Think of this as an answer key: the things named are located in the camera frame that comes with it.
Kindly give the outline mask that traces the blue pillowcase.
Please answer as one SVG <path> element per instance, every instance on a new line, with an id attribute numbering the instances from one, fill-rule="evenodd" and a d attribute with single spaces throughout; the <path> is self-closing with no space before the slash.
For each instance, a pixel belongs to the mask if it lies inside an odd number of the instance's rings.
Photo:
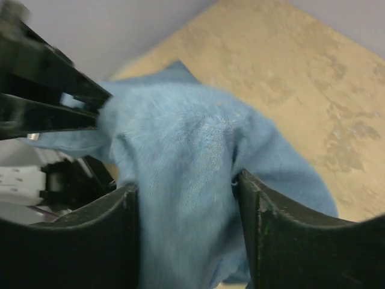
<path id="1" fill-rule="evenodd" d="M 232 181 L 242 169 L 307 207 L 337 216 L 321 177 L 251 106 L 199 83 L 180 62 L 103 83 L 95 131 L 41 134 L 33 145 L 117 166 L 139 187 L 140 288 L 251 288 Z"/>

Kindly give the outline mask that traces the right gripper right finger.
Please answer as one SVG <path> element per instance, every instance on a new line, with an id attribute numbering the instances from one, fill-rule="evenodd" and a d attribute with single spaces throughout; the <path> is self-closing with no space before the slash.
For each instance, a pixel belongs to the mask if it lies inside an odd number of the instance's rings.
<path id="1" fill-rule="evenodd" d="M 311 210 L 242 171 L 236 183 L 254 288 L 384 287 L 384 217 Z"/>

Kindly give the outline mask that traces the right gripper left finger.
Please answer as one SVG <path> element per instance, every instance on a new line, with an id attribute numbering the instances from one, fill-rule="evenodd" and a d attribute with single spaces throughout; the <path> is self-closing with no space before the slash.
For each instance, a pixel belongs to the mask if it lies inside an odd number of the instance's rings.
<path id="1" fill-rule="evenodd" d="M 126 185 L 54 222 L 1 220 L 1 288 L 137 288 L 139 252 Z"/>

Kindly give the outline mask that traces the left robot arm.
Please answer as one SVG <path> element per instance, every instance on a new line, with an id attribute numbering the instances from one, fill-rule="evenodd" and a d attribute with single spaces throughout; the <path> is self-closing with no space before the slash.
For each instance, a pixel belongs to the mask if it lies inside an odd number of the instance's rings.
<path id="1" fill-rule="evenodd" d="M 95 129 L 109 93 L 79 72 L 21 17 L 1 19 L 1 139 Z M 1 167 L 1 202 L 41 209 L 78 207 L 97 187 L 69 160 Z"/>

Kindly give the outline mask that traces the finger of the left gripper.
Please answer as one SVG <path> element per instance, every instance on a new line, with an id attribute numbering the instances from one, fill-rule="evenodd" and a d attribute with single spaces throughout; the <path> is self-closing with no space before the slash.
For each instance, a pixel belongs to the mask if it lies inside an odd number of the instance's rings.
<path id="1" fill-rule="evenodd" d="M 1 92 L 49 104 L 64 93 L 88 104 L 110 97 L 20 20 L 1 20 Z"/>
<path id="2" fill-rule="evenodd" d="M 78 96 L 84 105 L 68 107 L 1 94 L 1 140 L 28 134 L 90 130 L 96 127 L 99 98 Z"/>

